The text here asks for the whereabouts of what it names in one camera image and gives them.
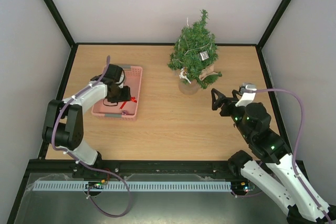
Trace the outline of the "pink plastic basket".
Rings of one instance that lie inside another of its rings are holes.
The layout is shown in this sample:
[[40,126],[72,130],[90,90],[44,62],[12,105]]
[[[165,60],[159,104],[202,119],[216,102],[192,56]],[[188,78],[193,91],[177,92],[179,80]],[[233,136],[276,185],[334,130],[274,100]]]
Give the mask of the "pink plastic basket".
[[140,102],[143,69],[140,66],[121,65],[123,88],[120,95],[104,98],[93,105],[91,114],[99,118],[135,121]]

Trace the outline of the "beige felt ornament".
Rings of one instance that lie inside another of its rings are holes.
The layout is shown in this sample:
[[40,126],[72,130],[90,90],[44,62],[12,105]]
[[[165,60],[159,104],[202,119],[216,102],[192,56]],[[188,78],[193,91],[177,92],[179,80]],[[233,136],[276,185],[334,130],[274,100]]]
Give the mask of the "beige felt ornament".
[[215,71],[214,69],[214,64],[212,65],[209,65],[207,66],[206,68],[204,68],[202,71],[201,71],[201,74],[199,75],[199,80],[200,81],[203,81],[205,78],[207,78],[208,76],[213,76],[213,75],[216,75],[218,76],[219,73]]

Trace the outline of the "silver reindeer ornament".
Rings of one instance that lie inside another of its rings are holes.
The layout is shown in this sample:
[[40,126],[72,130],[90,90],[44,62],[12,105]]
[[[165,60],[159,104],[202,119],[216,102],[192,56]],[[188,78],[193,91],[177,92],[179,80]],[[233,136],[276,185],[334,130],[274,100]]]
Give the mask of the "silver reindeer ornament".
[[183,79],[185,81],[187,81],[189,84],[191,84],[192,82],[189,80],[189,78],[187,77],[187,71],[186,68],[181,68],[181,72],[179,74],[179,78]]

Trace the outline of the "silver gift box ornament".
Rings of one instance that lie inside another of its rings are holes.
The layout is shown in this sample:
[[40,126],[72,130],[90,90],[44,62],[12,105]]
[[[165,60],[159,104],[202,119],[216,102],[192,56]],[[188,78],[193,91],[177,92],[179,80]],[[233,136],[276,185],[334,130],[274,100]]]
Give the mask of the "silver gift box ornament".
[[208,52],[207,51],[202,51],[198,54],[198,57],[200,61],[205,61],[209,58]]

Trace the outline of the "small green christmas tree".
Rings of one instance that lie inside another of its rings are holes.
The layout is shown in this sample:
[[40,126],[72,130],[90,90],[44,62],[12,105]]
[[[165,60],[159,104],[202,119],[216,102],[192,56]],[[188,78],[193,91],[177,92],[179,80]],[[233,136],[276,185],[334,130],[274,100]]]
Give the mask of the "small green christmas tree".
[[207,89],[221,76],[215,70],[218,60],[215,35],[207,29],[208,12],[201,10],[201,17],[193,24],[186,23],[177,38],[167,66],[179,78],[179,90],[194,95]]

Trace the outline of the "clear led string lights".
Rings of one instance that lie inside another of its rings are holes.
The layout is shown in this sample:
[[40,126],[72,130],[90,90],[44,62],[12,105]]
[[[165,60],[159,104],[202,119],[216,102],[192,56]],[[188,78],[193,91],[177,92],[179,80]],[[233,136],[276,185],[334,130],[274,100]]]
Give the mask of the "clear led string lights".
[[171,64],[186,65],[188,60],[199,60],[202,51],[208,52],[209,59],[216,58],[215,35],[207,29],[207,20],[208,15],[203,12],[198,21],[182,28],[170,55]]

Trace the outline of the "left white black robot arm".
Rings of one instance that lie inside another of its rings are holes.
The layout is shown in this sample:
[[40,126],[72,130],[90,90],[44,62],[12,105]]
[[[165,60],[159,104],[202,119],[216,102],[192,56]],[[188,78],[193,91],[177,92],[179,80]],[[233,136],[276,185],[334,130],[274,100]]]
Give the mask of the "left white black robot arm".
[[124,84],[125,71],[122,67],[109,64],[103,73],[94,76],[76,94],[48,103],[42,138],[56,151],[72,157],[88,169],[104,172],[99,167],[101,154],[83,139],[83,115],[101,100],[109,106],[131,101],[131,90]]

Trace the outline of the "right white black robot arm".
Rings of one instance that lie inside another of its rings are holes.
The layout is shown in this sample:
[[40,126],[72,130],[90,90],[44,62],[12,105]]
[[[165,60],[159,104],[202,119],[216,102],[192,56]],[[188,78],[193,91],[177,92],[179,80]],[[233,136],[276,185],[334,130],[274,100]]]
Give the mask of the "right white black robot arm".
[[232,97],[211,90],[212,110],[220,109],[221,116],[233,120],[252,153],[272,171],[269,175],[240,150],[228,160],[230,174],[255,184],[286,215],[287,223],[332,223],[335,206],[314,190],[296,163],[295,151],[270,128],[270,114],[261,102],[254,101],[258,92],[251,83],[233,90]]

